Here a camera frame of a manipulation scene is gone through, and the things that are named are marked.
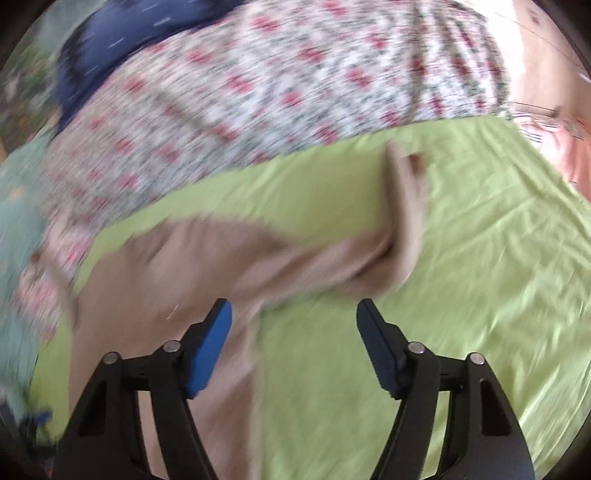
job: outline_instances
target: green bed sheet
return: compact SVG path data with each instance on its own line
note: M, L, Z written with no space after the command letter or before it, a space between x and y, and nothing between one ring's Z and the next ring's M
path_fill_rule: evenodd
M386 140L427 153L430 198L419 264L376 299L384 317L440 355L482 352L504 387L541 478L591 407L591 207L510 122L409 125L209 177L100 233L96 261L165 218L198 212L262 219L305 244L376 227ZM265 480L369 478L397 403L380 390L356 331L353 300L307 295L261 316ZM40 353L32 402L67 417L70 335ZM444 433L442 395L425 473Z

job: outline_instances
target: light green fabric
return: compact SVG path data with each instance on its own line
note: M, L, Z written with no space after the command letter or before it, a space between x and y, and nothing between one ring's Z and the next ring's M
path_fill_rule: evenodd
M437 354L484 353L542 477L591 406L591 207L505 120L415 124L210 177L105 229L76 286L101 256L168 216L262 219L307 244L375 227L388 139L427 153L431 195L419 265L378 307ZM379 388L355 306L329 292L262 315L266 480L370 477L397 405ZM42 352L39 364L45 361ZM65 370L48 370L34 379L39 398L44 383L65 384ZM434 445L442 435L439 422Z

